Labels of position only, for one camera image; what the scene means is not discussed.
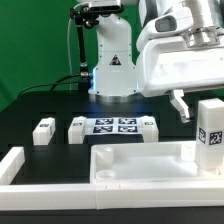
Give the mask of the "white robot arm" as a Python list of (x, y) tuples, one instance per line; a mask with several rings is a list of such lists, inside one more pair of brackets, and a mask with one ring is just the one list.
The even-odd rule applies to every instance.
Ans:
[(224, 87), (224, 0), (78, 1), (97, 29), (91, 97), (167, 95), (186, 123), (186, 92)]

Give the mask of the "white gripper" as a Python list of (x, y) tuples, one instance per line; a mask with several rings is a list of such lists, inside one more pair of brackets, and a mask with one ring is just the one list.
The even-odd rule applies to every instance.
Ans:
[(217, 46), (188, 48), (181, 36), (149, 41), (136, 62), (139, 92), (145, 97), (169, 94), (181, 121), (190, 121), (184, 91), (224, 86), (224, 36)]

